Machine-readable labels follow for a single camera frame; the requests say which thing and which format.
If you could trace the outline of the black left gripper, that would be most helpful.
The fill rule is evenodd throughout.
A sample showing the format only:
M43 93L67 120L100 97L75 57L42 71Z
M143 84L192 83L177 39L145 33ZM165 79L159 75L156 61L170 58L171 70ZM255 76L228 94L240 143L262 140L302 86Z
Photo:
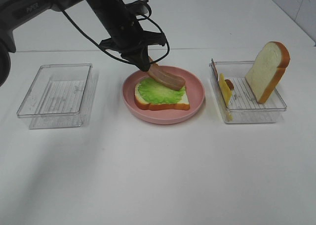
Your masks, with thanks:
M137 21L114 25L107 31L111 37L102 40L99 45L104 49L119 52L123 60L132 62L143 72L147 72L151 66L148 46L167 44L164 33L145 31Z

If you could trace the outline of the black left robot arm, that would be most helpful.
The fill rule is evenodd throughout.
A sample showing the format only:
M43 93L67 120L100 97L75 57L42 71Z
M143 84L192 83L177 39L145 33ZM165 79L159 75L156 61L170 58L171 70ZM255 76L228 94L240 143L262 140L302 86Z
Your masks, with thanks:
M85 0L96 14L110 38L96 43L66 13L66 9L83 0L0 0L0 82L8 78L10 53L16 51L13 30L46 10L62 12L72 25L106 55L120 62L135 65L147 72L154 61L149 60L150 45L168 46L162 30L145 31L140 21L150 20L147 0L125 4L123 0Z

